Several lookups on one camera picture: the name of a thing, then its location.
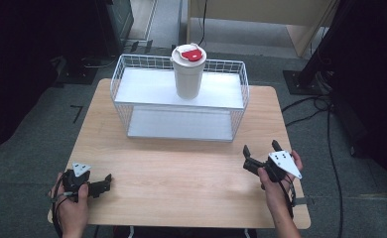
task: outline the cable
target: cable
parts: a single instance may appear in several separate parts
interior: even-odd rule
[[[73,192],[71,192],[71,191],[63,192],[63,193],[61,193],[61,194],[59,194],[59,195],[53,197],[53,198],[51,199],[51,202],[57,202],[58,199],[59,199],[61,196],[71,196],[72,194],[73,194]]]
[[[199,28],[200,28],[200,30],[202,31],[202,33],[205,34],[205,32],[204,32],[205,29],[204,29],[204,27],[202,26],[202,23],[200,22],[200,18],[197,19],[197,23],[199,24]],[[206,47],[206,39],[204,39],[203,42],[205,43],[205,45],[203,46],[203,48],[205,48],[205,47]]]
[[[287,205],[287,208],[288,208],[288,210],[289,210],[290,216],[291,216],[292,219],[293,219],[295,215],[294,215],[294,213],[293,213],[293,202],[290,201],[289,193],[288,193],[288,192],[286,191],[286,189],[284,188],[283,183],[281,182],[282,180],[279,179],[279,178],[277,177],[277,175],[276,175],[275,172],[272,170],[272,168],[271,168],[271,167],[266,167],[266,168],[268,168],[268,169],[271,171],[271,173],[273,174],[273,176],[274,176],[275,178],[277,178],[278,184],[280,185],[281,189],[283,190],[284,198],[286,199],[286,205]]]
[[[311,100],[311,99],[317,99],[317,98],[319,98],[319,96],[307,97],[307,98],[304,98],[304,99],[295,101],[295,102],[293,102],[292,104],[290,104],[290,105],[284,107],[283,109],[281,109],[281,112],[285,112],[287,109],[289,109],[289,108],[291,108],[291,107],[293,107],[293,106],[296,106],[296,105],[298,105],[298,104],[300,104],[300,103],[302,103],[302,102],[304,102],[304,101],[308,101],[308,100]]]
[[[52,198],[58,197],[58,190],[60,188],[63,177],[64,177],[64,174],[62,174],[60,179],[58,180],[57,185],[55,187],[54,196]],[[57,209],[66,199],[61,201],[61,203],[58,204],[58,206],[56,206],[57,203],[55,201],[52,202],[52,222],[54,223],[55,230],[57,231],[59,237],[63,237],[63,232],[61,230],[61,226],[60,226],[60,223],[58,221]]]
[[[292,192],[292,195],[291,195],[292,206],[295,207],[296,206],[296,189],[295,189],[295,185],[293,184],[293,181],[289,177],[289,175],[286,175],[286,177],[289,178],[289,180],[287,180],[286,178],[283,178],[283,180],[285,180],[286,182],[289,183],[290,191]]]
[[[311,99],[312,99],[312,100],[314,101],[314,106],[315,106],[315,108],[318,110],[318,111],[316,111],[314,114],[312,114],[312,115],[310,115],[310,116],[307,116],[307,117],[304,117],[304,118],[301,118],[301,119],[298,119],[298,120],[294,120],[294,121],[292,121],[292,122],[287,123],[287,124],[286,124],[286,127],[289,127],[289,126],[291,126],[291,125],[293,125],[293,124],[295,124],[295,123],[301,122],[301,121],[309,120],[309,119],[313,118],[314,116],[316,116],[317,114],[319,114],[319,113],[321,113],[321,112],[324,112],[324,111],[327,111],[327,110],[329,109],[329,104],[328,104],[325,100],[323,100],[321,97],[322,97],[322,95],[320,95],[320,96],[307,97],[307,98],[301,99],[301,100],[299,100],[299,101],[296,101],[296,102],[294,102],[294,103],[292,103],[292,104],[286,106],[285,108],[283,108],[283,109],[281,110],[282,112],[284,112],[284,111],[286,111],[287,109],[289,109],[289,108],[291,108],[291,107],[293,107],[293,106],[296,106],[296,105],[298,105],[298,104],[300,104],[300,103],[302,103],[302,102],[304,102],[304,101],[308,101],[308,100],[311,100]],[[318,106],[317,106],[317,101],[322,101],[322,102],[324,102],[325,105],[326,105],[326,107],[325,107],[325,108],[320,108],[320,107],[318,107]]]
[[[341,184],[339,182],[339,177],[338,177],[338,172],[336,170],[335,162],[333,160],[333,155],[332,155],[332,148],[330,146],[330,110],[327,111],[327,145],[329,148],[329,156],[330,156],[330,161],[332,163],[333,167],[333,172],[335,173],[335,180],[336,180],[336,185],[338,187],[338,198],[339,198],[339,227],[338,227],[338,238],[342,236],[342,223],[343,223],[343,207],[342,207],[342,190],[341,190]]]
[[[199,46],[202,44],[203,38],[205,38],[205,16],[206,16],[206,4],[208,3],[208,0],[205,1],[205,6],[203,7],[203,17],[202,17],[202,39],[200,39]]]
[[[298,122],[301,122],[301,121],[306,121],[306,120],[309,120],[311,118],[313,118],[314,116],[316,116],[318,113],[321,113],[322,111],[316,111],[314,114],[312,114],[311,116],[307,116],[307,117],[304,117],[304,118],[301,118],[301,119],[298,119],[298,120],[294,120],[292,122],[289,122],[286,124],[286,127],[289,127],[295,123],[298,123]]]
[[[111,66],[114,62],[116,62],[116,60],[118,59],[118,57],[115,57],[113,59],[112,62],[108,63],[108,64],[104,64],[104,65],[85,65],[83,64],[84,67],[88,67],[88,68],[103,68],[103,67],[109,67]]]
[[[308,98],[296,101],[296,102],[290,104],[289,106],[285,107],[282,111],[285,111],[285,110],[287,110],[288,108],[290,108],[290,107],[292,107],[294,105],[298,105],[298,104],[300,104],[300,103],[302,103],[304,101],[310,100],[310,99],[313,99],[313,97],[308,97]],[[337,189],[338,189],[339,225],[338,225],[338,235],[337,235],[337,237],[340,238],[342,236],[342,225],[343,225],[343,220],[344,220],[343,216],[344,215],[343,215],[343,204],[342,204],[342,189],[341,189],[341,184],[339,182],[338,171],[336,170],[336,165],[335,165],[335,162],[333,160],[332,147],[331,147],[331,141],[330,141],[330,110],[332,108],[332,103],[327,103],[325,100],[322,100],[324,103],[326,103],[326,108],[319,108],[316,105],[317,100],[322,100],[322,99],[321,99],[320,96],[318,96],[318,97],[316,97],[314,99],[314,106],[318,110],[316,113],[314,113],[312,116],[295,120],[295,121],[287,124],[286,127],[290,126],[290,125],[292,125],[292,124],[294,124],[296,122],[303,121],[303,120],[306,120],[306,119],[310,119],[310,118],[312,118],[313,116],[315,116],[316,114],[318,114],[320,112],[327,111],[327,126],[326,126],[327,127],[327,132],[326,132],[326,136],[327,136],[327,145],[328,145],[328,150],[329,150],[330,161],[331,161],[331,164],[332,164],[333,172],[335,174],[335,181],[336,181],[336,185],[337,185]]]

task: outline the wire shelf rack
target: wire shelf rack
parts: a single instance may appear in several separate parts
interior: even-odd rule
[[[110,94],[128,137],[231,142],[249,101],[244,62],[207,59],[197,98],[177,96],[171,58],[122,55]]]

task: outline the human hand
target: human hand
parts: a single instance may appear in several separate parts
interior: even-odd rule
[[[60,182],[58,194],[65,192],[60,181],[62,173],[59,173],[57,182]],[[83,184],[78,191],[78,202],[73,202],[65,196],[60,196],[56,202],[57,217],[63,231],[64,238],[80,238],[88,222],[88,185]]]
[[[301,171],[303,164],[299,154],[296,151],[292,151],[292,156],[296,167],[299,169],[299,171]],[[263,168],[258,169],[258,175],[262,182],[261,187],[266,191],[267,206],[271,213],[287,209],[285,194],[280,185],[277,182],[271,182],[267,172]],[[289,191],[290,183],[293,182],[294,179],[295,177],[292,174],[287,173],[286,177],[281,181],[286,192]]]
[[[292,156],[299,171],[302,170],[302,160],[296,151],[292,151]],[[271,182],[267,172],[263,168],[258,169],[259,179],[262,182],[261,187],[265,189],[267,197],[267,206],[274,220],[274,226],[280,238],[301,237],[287,207],[286,198],[283,190],[277,182]],[[295,177],[290,173],[286,174],[285,179],[281,180],[286,192],[289,192],[290,182],[293,182]]]

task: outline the white cup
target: white cup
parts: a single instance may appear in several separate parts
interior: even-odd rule
[[[183,99],[194,99],[199,94],[206,52],[197,44],[182,45],[172,52],[176,91]]]

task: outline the wooden table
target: wooden table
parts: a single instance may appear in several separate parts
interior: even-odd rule
[[[91,165],[90,181],[112,174],[111,189],[89,200],[89,224],[274,227],[258,177],[242,168],[243,146],[266,161],[272,140],[290,150],[274,88],[250,87],[250,101],[232,143],[127,138],[102,79],[67,164]],[[298,197],[304,197],[295,180]],[[294,208],[310,227],[307,206]]]

